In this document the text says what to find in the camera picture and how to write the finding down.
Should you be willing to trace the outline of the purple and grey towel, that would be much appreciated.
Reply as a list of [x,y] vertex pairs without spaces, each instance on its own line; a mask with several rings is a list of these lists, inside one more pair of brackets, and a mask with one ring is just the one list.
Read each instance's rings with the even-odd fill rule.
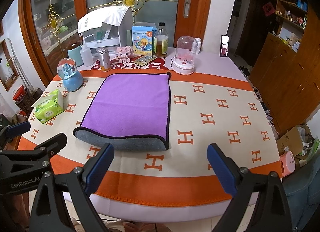
[[73,135],[117,151],[169,149],[171,74],[114,73],[105,78]]

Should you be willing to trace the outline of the pink pig container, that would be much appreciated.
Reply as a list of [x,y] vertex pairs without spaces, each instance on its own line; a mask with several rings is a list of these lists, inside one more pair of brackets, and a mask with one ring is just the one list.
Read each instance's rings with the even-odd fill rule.
[[286,177],[295,171],[296,164],[291,151],[287,151],[280,156],[280,165],[282,177]]

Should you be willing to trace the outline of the blue castle snow globe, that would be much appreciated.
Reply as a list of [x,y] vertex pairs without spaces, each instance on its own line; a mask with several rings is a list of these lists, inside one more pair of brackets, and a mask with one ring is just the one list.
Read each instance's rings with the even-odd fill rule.
[[83,84],[83,77],[76,66],[76,61],[66,57],[57,65],[57,75],[62,79],[64,88],[68,92],[75,92]]

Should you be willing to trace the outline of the silver orange can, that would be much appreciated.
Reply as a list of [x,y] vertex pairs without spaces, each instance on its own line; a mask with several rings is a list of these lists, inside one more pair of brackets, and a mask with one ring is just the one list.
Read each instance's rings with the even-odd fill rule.
[[98,49],[98,57],[103,72],[107,72],[111,69],[110,55],[107,48]]

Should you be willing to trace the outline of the orange H-pattern blanket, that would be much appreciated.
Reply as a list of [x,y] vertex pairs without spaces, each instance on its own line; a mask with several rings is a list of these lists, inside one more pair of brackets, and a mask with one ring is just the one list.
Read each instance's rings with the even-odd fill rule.
[[64,112],[46,123],[29,117],[20,150],[64,133],[66,147],[53,170],[69,172],[95,156],[103,143],[115,155],[97,193],[117,202],[152,207],[195,207],[229,199],[210,163],[216,143],[253,173],[280,172],[276,140],[248,82],[170,70],[86,70],[84,84],[68,92],[54,78],[43,97],[59,90]]

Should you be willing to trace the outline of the pink toy cat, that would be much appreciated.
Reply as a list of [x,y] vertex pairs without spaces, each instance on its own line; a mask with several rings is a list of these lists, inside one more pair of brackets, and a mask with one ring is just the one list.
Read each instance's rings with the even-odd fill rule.
[[116,52],[118,59],[131,58],[134,55],[134,50],[131,46],[117,47]]

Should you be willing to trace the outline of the orange wooden glass door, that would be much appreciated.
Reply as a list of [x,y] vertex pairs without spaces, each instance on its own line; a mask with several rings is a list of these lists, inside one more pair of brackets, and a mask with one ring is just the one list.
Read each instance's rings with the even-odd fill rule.
[[72,46],[92,48],[109,38],[113,48],[132,43],[137,23],[166,24],[169,45],[179,37],[203,37],[210,0],[18,0],[22,36],[36,73],[44,85]]

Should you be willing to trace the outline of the foil pill blister pack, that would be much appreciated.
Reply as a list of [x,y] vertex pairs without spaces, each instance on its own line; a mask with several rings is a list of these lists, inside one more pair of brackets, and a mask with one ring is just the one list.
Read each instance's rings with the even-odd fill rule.
[[134,60],[133,62],[139,66],[145,66],[150,62],[154,61],[157,57],[155,55],[144,55]]

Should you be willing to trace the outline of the brown wooden cabinet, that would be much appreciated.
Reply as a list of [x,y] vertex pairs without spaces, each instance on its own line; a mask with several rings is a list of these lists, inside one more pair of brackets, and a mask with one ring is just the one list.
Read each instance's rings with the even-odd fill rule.
[[274,15],[249,79],[282,135],[319,106],[319,17],[307,0],[277,0]]

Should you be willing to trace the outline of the blue duck carton box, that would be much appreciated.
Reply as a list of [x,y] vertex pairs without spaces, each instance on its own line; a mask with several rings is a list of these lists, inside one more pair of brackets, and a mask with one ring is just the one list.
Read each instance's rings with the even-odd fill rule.
[[132,46],[137,55],[153,55],[154,23],[136,22],[131,29]]

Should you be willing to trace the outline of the white cloth cover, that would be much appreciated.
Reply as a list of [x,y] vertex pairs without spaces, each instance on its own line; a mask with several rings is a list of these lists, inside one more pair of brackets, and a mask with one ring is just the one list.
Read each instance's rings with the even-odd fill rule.
[[132,27],[132,10],[126,6],[108,6],[93,10],[78,21],[78,33],[103,26],[103,23],[116,27],[124,26],[126,30]]

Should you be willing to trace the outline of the glass bottle amber liquid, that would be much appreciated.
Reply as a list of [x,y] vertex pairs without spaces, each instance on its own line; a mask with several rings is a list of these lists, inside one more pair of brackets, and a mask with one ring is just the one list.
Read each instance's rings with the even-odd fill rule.
[[159,22],[155,33],[154,53],[157,57],[165,57],[168,53],[168,33],[165,29],[165,23]]

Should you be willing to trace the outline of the pink dome music box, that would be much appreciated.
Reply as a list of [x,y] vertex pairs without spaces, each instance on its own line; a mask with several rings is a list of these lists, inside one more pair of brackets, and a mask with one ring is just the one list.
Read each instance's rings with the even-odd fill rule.
[[194,72],[194,44],[197,44],[197,42],[195,38],[190,36],[181,36],[177,40],[175,56],[171,63],[171,67],[174,72],[180,75],[191,75]]

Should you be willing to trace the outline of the black smartphone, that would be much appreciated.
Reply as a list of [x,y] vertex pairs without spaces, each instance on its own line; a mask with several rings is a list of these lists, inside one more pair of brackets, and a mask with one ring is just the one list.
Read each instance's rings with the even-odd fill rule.
[[229,36],[222,35],[221,43],[220,43],[220,56],[227,57],[228,56],[228,48],[229,48]]

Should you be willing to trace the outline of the small white pill bottle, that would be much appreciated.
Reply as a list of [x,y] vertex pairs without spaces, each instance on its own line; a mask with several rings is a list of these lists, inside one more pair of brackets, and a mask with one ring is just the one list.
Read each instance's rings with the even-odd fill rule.
[[197,43],[196,49],[195,49],[195,53],[199,54],[200,51],[201,51],[202,40],[200,38],[198,38],[198,37],[196,37],[195,40],[196,40],[196,43]]

